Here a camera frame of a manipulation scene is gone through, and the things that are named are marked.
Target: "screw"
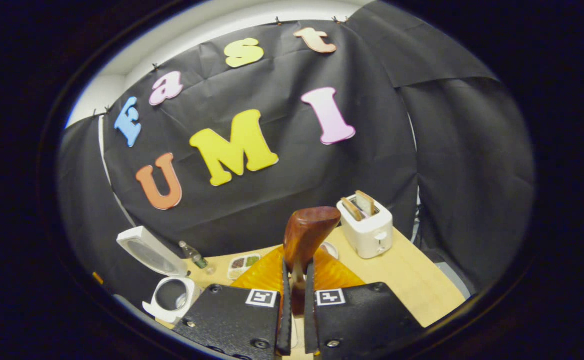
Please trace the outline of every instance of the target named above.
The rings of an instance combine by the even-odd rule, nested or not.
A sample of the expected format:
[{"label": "screw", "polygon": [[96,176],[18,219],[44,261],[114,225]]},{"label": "screw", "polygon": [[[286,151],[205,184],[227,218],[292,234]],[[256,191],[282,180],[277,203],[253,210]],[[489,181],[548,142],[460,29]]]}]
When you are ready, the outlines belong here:
[{"label": "screw", "polygon": [[269,348],[269,342],[260,339],[254,339],[251,341],[252,346],[257,349],[267,349]]}]

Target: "table top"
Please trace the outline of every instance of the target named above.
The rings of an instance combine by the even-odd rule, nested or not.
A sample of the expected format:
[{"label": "table top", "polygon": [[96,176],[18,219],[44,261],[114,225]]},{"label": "table top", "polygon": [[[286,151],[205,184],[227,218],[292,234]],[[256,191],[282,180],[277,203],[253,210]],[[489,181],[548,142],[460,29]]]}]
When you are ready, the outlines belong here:
[{"label": "table top", "polygon": [[[356,255],[347,243],[341,227],[335,228],[326,241],[337,248],[338,260],[365,283],[387,284],[423,328],[449,314],[465,301],[461,292],[436,265],[396,229],[392,234],[392,248],[371,259],[362,259]],[[251,253],[264,256],[278,246],[206,257],[208,264],[216,267],[211,275],[194,266],[189,260],[184,261],[188,262],[187,268],[191,271],[189,277],[202,289],[211,284],[231,285],[234,281],[227,277],[227,269],[232,259]],[[292,349],[291,358],[310,359],[312,354],[305,354],[303,346],[303,318],[297,317],[294,322],[298,344]],[[171,324],[162,324],[173,328]]]}]

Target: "white lid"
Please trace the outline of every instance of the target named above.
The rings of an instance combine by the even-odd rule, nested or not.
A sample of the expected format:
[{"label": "white lid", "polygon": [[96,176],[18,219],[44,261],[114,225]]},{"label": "white lid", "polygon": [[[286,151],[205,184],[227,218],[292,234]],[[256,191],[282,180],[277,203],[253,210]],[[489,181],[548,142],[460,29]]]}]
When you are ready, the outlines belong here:
[{"label": "white lid", "polygon": [[187,264],[143,226],[121,232],[116,242],[143,265],[159,274],[187,276]]}]

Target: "white wall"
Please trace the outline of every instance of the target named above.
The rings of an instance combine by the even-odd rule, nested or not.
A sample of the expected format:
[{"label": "white wall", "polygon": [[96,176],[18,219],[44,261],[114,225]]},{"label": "white wall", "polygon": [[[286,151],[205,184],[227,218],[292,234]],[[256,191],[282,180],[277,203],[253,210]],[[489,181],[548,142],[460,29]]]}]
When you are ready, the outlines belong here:
[{"label": "white wall", "polygon": [[280,21],[343,21],[373,0],[210,0],[173,16],[124,48],[83,92],[68,126],[101,112],[123,92],[162,64],[200,43],[236,30]]}]

